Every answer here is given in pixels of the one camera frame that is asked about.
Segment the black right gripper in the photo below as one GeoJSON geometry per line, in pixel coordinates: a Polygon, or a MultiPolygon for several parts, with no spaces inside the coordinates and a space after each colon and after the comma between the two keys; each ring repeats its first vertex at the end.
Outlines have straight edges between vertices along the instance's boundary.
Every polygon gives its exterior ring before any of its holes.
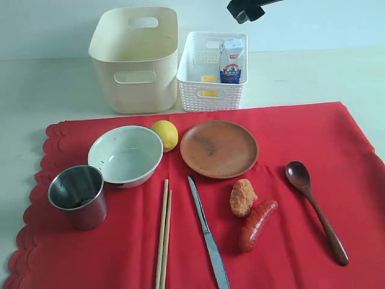
{"type": "Polygon", "coordinates": [[[247,21],[254,22],[261,18],[265,11],[258,5],[269,5],[282,0],[231,0],[227,5],[230,13],[235,14],[237,23],[242,24],[247,21]]]}

